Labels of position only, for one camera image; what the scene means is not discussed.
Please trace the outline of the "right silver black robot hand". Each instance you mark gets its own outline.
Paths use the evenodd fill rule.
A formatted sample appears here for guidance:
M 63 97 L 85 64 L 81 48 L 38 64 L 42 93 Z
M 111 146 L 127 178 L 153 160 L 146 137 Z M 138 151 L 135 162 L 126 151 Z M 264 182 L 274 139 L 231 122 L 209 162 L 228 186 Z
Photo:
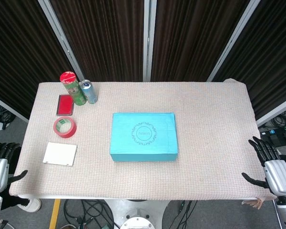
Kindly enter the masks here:
M 267 141 L 253 137 L 248 140 L 254 148 L 265 174 L 265 181 L 251 178 L 242 173 L 249 183 L 267 188 L 277 197 L 286 196 L 286 161 L 282 160 L 277 149 Z

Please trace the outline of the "light blue shoe box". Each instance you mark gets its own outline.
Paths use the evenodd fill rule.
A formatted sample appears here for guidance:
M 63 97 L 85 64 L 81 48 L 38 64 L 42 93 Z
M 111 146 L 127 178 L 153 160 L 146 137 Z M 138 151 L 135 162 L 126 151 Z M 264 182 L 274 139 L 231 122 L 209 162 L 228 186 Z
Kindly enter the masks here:
M 110 155 L 115 162 L 175 161 L 174 113 L 114 113 Z

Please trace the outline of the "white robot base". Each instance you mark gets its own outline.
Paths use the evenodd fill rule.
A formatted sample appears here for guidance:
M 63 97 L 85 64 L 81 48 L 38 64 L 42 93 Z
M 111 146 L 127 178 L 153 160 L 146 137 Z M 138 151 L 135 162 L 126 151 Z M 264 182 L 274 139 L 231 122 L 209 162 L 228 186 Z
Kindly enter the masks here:
M 162 229 L 163 215 L 169 200 L 107 199 L 114 229 Z

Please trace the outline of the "white card pad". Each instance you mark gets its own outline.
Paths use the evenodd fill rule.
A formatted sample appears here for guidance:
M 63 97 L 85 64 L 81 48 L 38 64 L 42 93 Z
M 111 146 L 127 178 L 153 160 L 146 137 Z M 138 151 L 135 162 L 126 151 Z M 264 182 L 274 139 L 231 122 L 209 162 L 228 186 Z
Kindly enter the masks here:
M 43 163 L 71 167 L 74 163 L 76 151 L 76 145 L 49 142 L 46 147 Z

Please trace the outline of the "green canister with red lid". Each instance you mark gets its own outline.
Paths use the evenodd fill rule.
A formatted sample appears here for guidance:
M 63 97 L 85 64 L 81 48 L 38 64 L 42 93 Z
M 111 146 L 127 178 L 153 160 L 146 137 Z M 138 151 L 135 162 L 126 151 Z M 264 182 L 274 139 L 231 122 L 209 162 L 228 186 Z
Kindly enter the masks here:
M 81 90 L 75 73 L 67 71 L 60 75 L 60 82 L 63 84 L 74 103 L 78 106 L 86 103 L 86 98 Z

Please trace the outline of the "person's dark trouser leg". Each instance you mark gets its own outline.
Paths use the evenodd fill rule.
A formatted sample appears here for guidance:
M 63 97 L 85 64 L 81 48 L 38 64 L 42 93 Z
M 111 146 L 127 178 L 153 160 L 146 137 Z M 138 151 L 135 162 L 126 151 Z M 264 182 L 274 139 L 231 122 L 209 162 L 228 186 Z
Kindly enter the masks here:
M 27 204 L 26 200 L 23 200 L 18 196 L 11 196 L 8 189 L 1 192 L 0 196 L 2 197 L 1 210 L 16 206 L 18 204 Z

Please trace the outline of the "white sneaker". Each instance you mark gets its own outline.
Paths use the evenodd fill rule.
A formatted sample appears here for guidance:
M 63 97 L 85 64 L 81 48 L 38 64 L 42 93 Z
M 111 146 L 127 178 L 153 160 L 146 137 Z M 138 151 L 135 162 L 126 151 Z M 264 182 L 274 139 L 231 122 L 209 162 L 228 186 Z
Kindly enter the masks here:
M 40 210 L 42 202 L 38 198 L 22 198 L 17 206 L 26 212 L 34 213 Z

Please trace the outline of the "beige waffle tablecloth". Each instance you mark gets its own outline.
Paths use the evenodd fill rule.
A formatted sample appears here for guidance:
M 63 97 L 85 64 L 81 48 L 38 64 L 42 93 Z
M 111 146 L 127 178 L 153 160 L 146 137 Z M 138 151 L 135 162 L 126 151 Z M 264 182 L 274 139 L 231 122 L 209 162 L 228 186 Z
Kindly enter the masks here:
M 76 106 L 75 134 L 53 130 L 61 83 L 41 83 L 10 194 L 36 198 L 146 200 L 272 200 L 242 173 L 265 175 L 248 140 L 259 136 L 246 86 L 229 79 L 199 82 L 94 82 L 96 104 Z M 173 162 L 115 162 L 110 156 L 114 113 L 174 113 L 178 157 Z M 43 163 L 47 144 L 76 145 L 73 166 Z

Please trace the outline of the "red tape roll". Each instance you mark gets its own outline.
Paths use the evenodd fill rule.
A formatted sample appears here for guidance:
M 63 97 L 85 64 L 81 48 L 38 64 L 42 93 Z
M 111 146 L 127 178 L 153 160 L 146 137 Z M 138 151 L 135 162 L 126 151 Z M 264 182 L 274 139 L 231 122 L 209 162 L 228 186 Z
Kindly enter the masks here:
M 61 138 L 72 137 L 77 129 L 77 125 L 74 120 L 70 117 L 60 117 L 53 125 L 54 132 Z

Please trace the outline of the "red stamp pad black case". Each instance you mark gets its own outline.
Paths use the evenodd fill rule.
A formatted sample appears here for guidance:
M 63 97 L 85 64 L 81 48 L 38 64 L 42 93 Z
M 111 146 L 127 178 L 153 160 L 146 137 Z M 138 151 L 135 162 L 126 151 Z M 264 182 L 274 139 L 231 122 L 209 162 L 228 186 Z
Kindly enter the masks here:
M 74 101 L 69 94 L 59 95 L 57 116 L 71 116 L 73 114 Z

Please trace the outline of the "light blue drink can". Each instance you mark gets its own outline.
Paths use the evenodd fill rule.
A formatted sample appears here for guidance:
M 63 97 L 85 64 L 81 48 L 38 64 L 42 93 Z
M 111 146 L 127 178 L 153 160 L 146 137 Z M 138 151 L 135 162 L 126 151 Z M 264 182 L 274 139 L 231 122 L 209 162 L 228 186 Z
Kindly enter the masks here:
M 81 90 L 83 91 L 86 100 L 90 104 L 95 104 L 98 101 L 98 97 L 94 91 L 93 85 L 89 80 L 83 80 L 80 83 Z

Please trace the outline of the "dark ribbed divider panel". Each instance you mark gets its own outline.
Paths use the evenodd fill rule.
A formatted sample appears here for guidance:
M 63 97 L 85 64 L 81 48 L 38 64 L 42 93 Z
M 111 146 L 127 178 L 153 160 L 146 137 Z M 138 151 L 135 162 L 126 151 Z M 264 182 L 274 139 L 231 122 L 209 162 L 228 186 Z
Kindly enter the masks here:
M 29 118 L 40 83 L 73 68 L 38 0 L 0 0 L 0 100 Z
M 255 118 L 286 101 L 286 0 L 260 0 L 212 79 L 247 87 Z
M 152 82 L 205 82 L 250 0 L 157 0 Z
M 85 79 L 143 80 L 144 0 L 48 0 Z

